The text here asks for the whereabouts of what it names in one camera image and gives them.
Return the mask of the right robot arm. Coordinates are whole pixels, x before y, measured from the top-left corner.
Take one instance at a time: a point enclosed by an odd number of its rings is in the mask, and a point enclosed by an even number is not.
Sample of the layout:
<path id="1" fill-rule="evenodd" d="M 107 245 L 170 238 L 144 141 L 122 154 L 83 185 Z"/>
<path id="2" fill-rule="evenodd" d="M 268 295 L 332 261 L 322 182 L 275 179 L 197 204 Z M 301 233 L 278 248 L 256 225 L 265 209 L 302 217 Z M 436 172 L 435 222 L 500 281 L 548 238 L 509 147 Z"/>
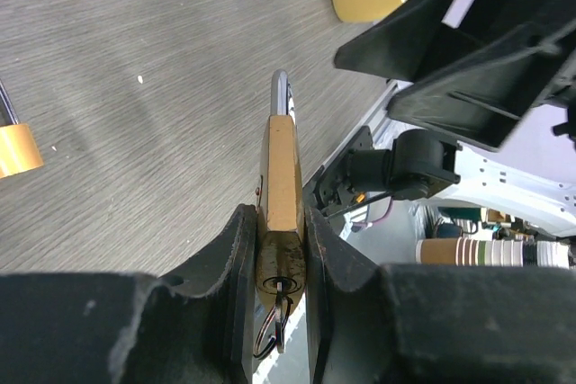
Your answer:
<path id="1" fill-rule="evenodd" d="M 457 26 L 454 0 L 407 0 L 341 46 L 339 69 L 406 83 L 388 102 L 395 120 L 454 138 L 460 181 L 439 199 L 501 210 L 556 237 L 575 233 L 575 182 L 492 161 L 545 106 L 566 118 L 554 142 L 575 140 L 575 0 L 472 0 Z"/>

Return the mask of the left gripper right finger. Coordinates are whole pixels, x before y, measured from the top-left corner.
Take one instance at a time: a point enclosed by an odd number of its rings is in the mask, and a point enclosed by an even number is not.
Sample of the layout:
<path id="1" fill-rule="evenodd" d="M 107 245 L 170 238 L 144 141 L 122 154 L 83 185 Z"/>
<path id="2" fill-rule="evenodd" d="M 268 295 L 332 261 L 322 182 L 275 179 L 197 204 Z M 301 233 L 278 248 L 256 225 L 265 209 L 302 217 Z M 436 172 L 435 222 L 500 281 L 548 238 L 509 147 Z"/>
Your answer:
<path id="1" fill-rule="evenodd" d="M 378 265 L 305 220 L 312 382 L 574 382 L 573 271 Z"/>

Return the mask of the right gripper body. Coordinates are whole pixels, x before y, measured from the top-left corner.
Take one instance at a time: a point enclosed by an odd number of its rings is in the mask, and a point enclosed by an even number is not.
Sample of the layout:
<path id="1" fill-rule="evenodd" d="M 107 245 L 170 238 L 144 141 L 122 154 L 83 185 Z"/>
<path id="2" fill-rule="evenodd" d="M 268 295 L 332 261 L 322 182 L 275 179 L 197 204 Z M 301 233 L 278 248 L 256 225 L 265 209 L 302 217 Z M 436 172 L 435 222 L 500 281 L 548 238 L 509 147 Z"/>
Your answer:
<path id="1" fill-rule="evenodd" d="M 552 51 L 540 51 L 527 69 L 523 84 L 523 106 L 528 112 L 541 105 L 552 105 L 565 111 L 565 120 L 554 124 L 555 137 L 566 137 L 575 144 L 575 48 L 553 44 Z"/>

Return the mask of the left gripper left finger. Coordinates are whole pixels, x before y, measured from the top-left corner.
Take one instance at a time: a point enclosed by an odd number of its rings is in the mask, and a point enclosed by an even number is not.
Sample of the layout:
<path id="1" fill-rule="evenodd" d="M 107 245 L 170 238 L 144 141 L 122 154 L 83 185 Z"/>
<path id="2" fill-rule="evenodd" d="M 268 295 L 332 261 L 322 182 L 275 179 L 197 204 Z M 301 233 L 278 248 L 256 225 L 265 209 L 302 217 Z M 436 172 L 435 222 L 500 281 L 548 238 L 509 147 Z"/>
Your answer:
<path id="1" fill-rule="evenodd" d="M 4 383 L 249 383 L 257 213 L 167 274 L 1 278 Z"/>

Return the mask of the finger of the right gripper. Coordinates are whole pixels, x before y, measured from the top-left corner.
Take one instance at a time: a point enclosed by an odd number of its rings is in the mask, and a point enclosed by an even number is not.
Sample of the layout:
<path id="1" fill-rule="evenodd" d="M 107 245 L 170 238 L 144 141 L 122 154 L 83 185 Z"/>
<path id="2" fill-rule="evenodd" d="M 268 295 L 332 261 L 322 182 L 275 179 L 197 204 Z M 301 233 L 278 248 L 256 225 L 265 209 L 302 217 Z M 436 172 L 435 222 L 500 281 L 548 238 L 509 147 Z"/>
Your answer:
<path id="1" fill-rule="evenodd" d="M 557 43 L 575 48 L 574 20 L 520 25 L 395 94 L 388 114 L 496 152 L 532 110 L 523 106 L 527 69 Z"/>
<path id="2" fill-rule="evenodd" d="M 454 0 L 407 0 L 341 46 L 337 69 L 416 82 L 480 47 L 474 37 L 443 23 Z"/>

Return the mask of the small brass padlock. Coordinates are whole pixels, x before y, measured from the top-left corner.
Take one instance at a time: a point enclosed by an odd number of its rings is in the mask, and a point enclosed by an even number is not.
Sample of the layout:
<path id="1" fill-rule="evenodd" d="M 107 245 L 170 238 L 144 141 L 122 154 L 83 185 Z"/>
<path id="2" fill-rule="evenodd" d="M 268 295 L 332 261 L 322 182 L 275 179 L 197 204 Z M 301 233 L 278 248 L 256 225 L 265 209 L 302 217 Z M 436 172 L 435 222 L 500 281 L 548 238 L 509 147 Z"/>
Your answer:
<path id="1" fill-rule="evenodd" d="M 1 178 L 44 165 L 32 130 L 21 123 L 4 85 L 1 85 Z"/>

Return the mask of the large brass padlock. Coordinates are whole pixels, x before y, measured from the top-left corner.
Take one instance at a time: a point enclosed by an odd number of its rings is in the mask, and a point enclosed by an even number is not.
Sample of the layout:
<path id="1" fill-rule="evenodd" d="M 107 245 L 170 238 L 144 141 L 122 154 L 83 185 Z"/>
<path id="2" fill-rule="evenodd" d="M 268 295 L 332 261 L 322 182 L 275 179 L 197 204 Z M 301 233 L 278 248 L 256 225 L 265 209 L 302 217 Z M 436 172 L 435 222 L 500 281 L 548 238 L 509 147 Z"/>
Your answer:
<path id="1" fill-rule="evenodd" d="M 265 123 L 257 198 L 255 282 L 261 303 L 271 308 L 277 285 L 298 304 L 306 282 L 302 169 L 292 88 L 283 70 L 271 81 L 271 111 Z"/>

